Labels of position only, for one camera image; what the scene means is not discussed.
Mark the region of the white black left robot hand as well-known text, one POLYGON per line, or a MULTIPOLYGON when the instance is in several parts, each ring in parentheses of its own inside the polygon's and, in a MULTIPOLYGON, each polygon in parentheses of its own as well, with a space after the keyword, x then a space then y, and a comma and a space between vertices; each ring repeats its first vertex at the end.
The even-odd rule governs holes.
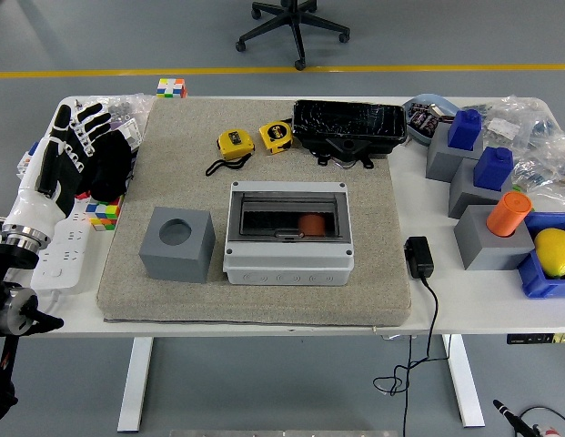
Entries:
POLYGON ((5 228, 28 227, 51 238, 67 218, 108 138, 111 115, 100 103, 62 104, 40 139, 20 183, 5 228))

